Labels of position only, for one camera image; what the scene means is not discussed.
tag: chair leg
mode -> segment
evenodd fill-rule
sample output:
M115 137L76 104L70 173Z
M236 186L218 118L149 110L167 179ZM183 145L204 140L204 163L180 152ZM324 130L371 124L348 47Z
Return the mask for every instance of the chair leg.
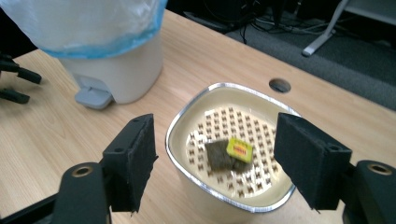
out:
M322 35L320 35L314 42L312 42L308 47L306 47L302 54L305 57L309 57L315 53L315 51L320 48L332 35L335 33L334 26L337 23L338 19L340 18L341 14L343 13L344 9L347 6L349 0L342 0L332 15L332 20L330 21L329 25L327 26L326 30Z

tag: gray carpet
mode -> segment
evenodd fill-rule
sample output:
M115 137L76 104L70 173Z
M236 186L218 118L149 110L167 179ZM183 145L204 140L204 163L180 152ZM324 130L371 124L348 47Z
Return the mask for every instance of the gray carpet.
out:
M226 35L243 42L243 33L241 28ZM251 25L245 31L247 45L254 49L396 111L395 49L353 35L335 35L314 55L304 57L302 50L317 36L264 32Z

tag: white bowl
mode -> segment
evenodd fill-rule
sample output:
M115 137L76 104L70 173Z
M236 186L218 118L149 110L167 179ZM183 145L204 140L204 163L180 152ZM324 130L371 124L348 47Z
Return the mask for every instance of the white bowl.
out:
M241 223L288 200L295 187L273 150L279 112L299 116L262 93L218 83L177 114L166 134L166 151L197 212L219 223ZM211 171L205 143L232 136L254 146L251 169Z

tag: table surface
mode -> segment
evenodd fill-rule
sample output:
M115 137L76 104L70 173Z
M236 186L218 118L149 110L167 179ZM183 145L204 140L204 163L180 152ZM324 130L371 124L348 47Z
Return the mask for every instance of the table surface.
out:
M217 82L233 82L291 106L304 118L353 150L351 162L382 161L396 166L396 113L344 91L229 37L166 11L161 30L164 65L150 91L128 105L98 111L74 100L78 91L58 60L40 50L16 60L42 75L40 85L3 74L0 88L31 96L27 105L0 100L0 215L6 217L58 191L71 166L99 161L125 124L153 113L154 164L139 213L112 214L114 223L211 223L194 212L164 146L166 131L179 110L199 91ZM283 78L288 93L268 83ZM274 212L252 223L342 223L337 211L311 210L295 191Z

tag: dish rim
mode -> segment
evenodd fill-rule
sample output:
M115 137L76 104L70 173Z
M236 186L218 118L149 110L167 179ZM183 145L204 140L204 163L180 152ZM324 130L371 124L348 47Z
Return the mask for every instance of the dish rim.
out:
M281 103L280 101L267 96L261 92L258 91L254 91L251 88L239 85L239 84L235 84L235 83L230 83L230 82L220 82L220 83L215 83L213 85L210 85L209 87L203 89L201 92L199 92L194 98L192 98L181 110L180 112L177 113L177 115L175 116L175 118L172 120L167 132L166 132L166 136L165 136L165 149L166 149L166 153L168 154L170 160L172 161L172 163L176 166L176 168L183 173L190 181L192 181L193 183L195 183L200 189L203 189L206 193L209 193L210 195L214 196L215 198L221 200L222 202L226 202L229 203L237 208L241 208L243 210L249 211L250 213L265 213L265 212L270 212L273 211L275 209L277 209L278 207L280 207L281 205L283 205L291 196L291 194L294 192L295 190L295 186L294 184L291 183L291 187L289 188L289 190L286 192L286 194L276 203L268 205L268 206L250 206L250 205L246 205L240 202L237 202L236 200L233 200L223 194L221 194L220 192L217 192L216 190L212 189L210 186L208 186L206 183L204 183L203 181L199 180L197 177L195 177L193 174L191 174L190 172L188 172L177 160L176 158L173 156L173 153L171 151L171 148L169 146L169 141L170 141L170 135L173 131L173 129L175 128L177 122L180 120L180 118L190 109L190 107L192 107L202 96L208 94L209 92L215 90L215 89L219 89L219 88L231 88L231 89L237 89L240 91L246 91L248 93L251 93L253 95L259 96L260 98L262 98L263 100L269 101L270 103L273 103L285 110L287 110L289 113L291 113L292 115L298 116L300 117L300 115L294 110L292 109L290 106L285 105L283 103Z

